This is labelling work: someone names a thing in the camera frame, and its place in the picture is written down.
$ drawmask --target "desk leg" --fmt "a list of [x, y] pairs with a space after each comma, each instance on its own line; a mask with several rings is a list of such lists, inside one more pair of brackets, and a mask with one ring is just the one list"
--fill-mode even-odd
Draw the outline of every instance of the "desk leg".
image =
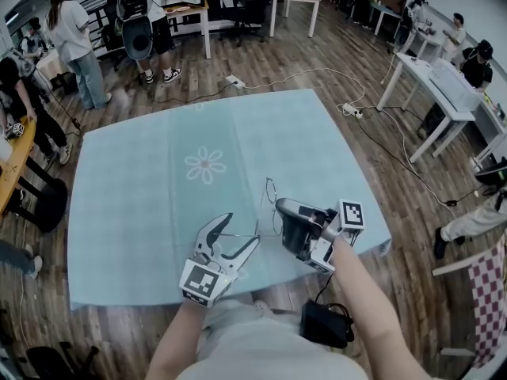
[[415, 151], [415, 154], [410, 157], [410, 163], [414, 163], [421, 157], [424, 152], [426, 152], [426, 150], [431, 146], [432, 143], [436, 141], [436, 139], [440, 136], [440, 134], [444, 131], [450, 122], [451, 119], [446, 116], [442, 122], [438, 124], [436, 130], [422, 143], [421, 146], [419, 146], [419, 149]]
[[272, 4], [272, 8], [271, 8], [271, 25], [269, 26], [269, 36], [271, 38], [273, 38], [275, 36], [276, 2], [277, 2], [277, 0], [273, 0], [273, 4]]
[[209, 23], [208, 23], [208, 11], [203, 12], [204, 17], [204, 46], [206, 47], [206, 59], [212, 58], [212, 50], [209, 46]]
[[467, 121], [458, 121], [458, 123], [450, 130], [448, 136], [445, 140], [440, 144], [440, 146], [432, 153], [432, 156], [436, 158], [438, 155], [442, 153], [442, 151], [447, 148], [447, 145], [452, 142], [452, 140], [458, 136]]
[[427, 40], [424, 40], [422, 42], [422, 45], [421, 45], [421, 48], [419, 48], [419, 52], [417, 53], [417, 58], [421, 58], [422, 57], [422, 53], [425, 51], [426, 49], [426, 45], [428, 45], [428, 41]]
[[382, 111], [383, 106], [386, 105], [387, 100], [389, 100], [389, 97], [393, 93], [393, 90], [395, 89], [396, 83], [398, 82], [400, 74], [402, 74], [403, 70], [403, 63], [402, 61], [398, 62], [398, 65], [396, 66], [395, 72], [393, 73], [391, 80], [389, 81], [389, 84], [387, 85], [386, 90], [383, 92], [382, 97], [380, 98], [379, 103], [377, 104], [377, 110]]
[[380, 12], [379, 20], [377, 21], [377, 28], [375, 28], [375, 35], [379, 35], [380, 25], [382, 24], [383, 20], [383, 11]]
[[415, 93], [417, 93], [417, 91], [419, 90], [419, 87], [421, 87], [421, 83], [419, 81], [417, 81], [414, 88], [410, 92], [409, 96], [406, 98], [405, 103], [403, 103], [403, 105], [402, 105], [403, 111], [405, 111], [406, 108], [409, 106], [410, 102], [412, 101], [412, 99], [415, 96]]
[[312, 38], [314, 35], [315, 22], [317, 21], [317, 13], [318, 13], [318, 2], [314, 3], [314, 11], [311, 14], [310, 31], [308, 31], [308, 36], [310, 38]]

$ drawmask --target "black pants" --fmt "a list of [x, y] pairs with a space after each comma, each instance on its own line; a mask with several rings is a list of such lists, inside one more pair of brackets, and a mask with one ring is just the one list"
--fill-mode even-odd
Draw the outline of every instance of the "black pants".
[[65, 132], [53, 118], [46, 113], [45, 110], [38, 109], [37, 114], [37, 127], [35, 130], [34, 142], [39, 147], [40, 151], [46, 156], [51, 156], [53, 148], [49, 142], [48, 136], [52, 138], [58, 147], [66, 146], [67, 137]]
[[359, 21], [363, 25], [370, 24], [370, 1], [357, 0], [354, 10], [354, 21]]

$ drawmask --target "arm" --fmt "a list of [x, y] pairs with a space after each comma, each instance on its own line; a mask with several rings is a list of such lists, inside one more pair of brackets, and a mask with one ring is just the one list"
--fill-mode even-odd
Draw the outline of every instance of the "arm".
[[26, 91], [25, 84], [21, 79], [17, 81], [17, 83], [14, 85], [15, 90], [17, 91], [17, 94], [19, 95], [19, 98], [21, 98], [21, 101], [23, 101], [23, 104], [26, 107], [26, 115], [30, 120], [37, 121], [37, 115], [35, 113], [35, 110], [32, 107], [32, 103], [30, 102], [29, 94]]
[[430, 380], [403, 339], [395, 309], [354, 253], [338, 237], [331, 256], [334, 277], [349, 303], [375, 380]]
[[146, 380], [174, 380], [196, 361], [206, 308], [185, 300], [160, 340]]

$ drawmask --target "shoe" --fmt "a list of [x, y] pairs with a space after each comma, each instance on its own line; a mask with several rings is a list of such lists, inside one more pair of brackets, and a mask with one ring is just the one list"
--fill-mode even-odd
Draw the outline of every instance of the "shoe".
[[418, 136], [419, 136], [419, 138], [421, 138], [421, 139], [426, 139], [426, 138], [428, 138], [428, 135], [426, 134], [426, 131], [425, 131], [425, 129], [424, 129], [424, 128], [419, 128], [419, 129], [417, 130], [417, 135], [418, 135]]
[[72, 144], [69, 142], [66, 146], [60, 148], [60, 165], [65, 165], [71, 157]]
[[173, 73], [170, 76], [164, 75], [164, 82], [171, 83], [174, 79], [177, 79], [181, 76], [181, 69], [173, 69]]
[[445, 254], [445, 247], [447, 246], [447, 242], [442, 239], [441, 228], [436, 228], [435, 230], [435, 245], [433, 246], [433, 253], [435, 254], [435, 258], [438, 260], [442, 259]]
[[42, 257], [35, 256], [33, 258], [33, 264], [35, 265], [35, 270], [33, 271], [33, 273], [30, 273], [29, 276], [35, 280], [39, 275], [40, 270], [42, 269]]
[[144, 73], [144, 81], [149, 85], [150, 83], [153, 83], [153, 73], [151, 76], [148, 76], [146, 72]]
[[42, 161], [42, 169], [44, 169], [45, 171], [48, 171], [48, 169], [53, 164], [53, 161], [55, 160], [56, 155], [57, 155], [57, 153], [55, 151], [53, 151], [51, 156], [44, 155], [44, 159]]

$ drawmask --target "checkered cloth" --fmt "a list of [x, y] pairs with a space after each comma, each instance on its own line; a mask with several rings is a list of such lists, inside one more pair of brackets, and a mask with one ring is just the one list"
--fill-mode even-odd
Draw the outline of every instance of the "checkered cloth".
[[504, 233], [497, 246], [476, 260], [469, 268], [475, 313], [474, 367], [487, 364], [500, 348], [501, 336], [507, 319], [505, 292], [505, 239]]

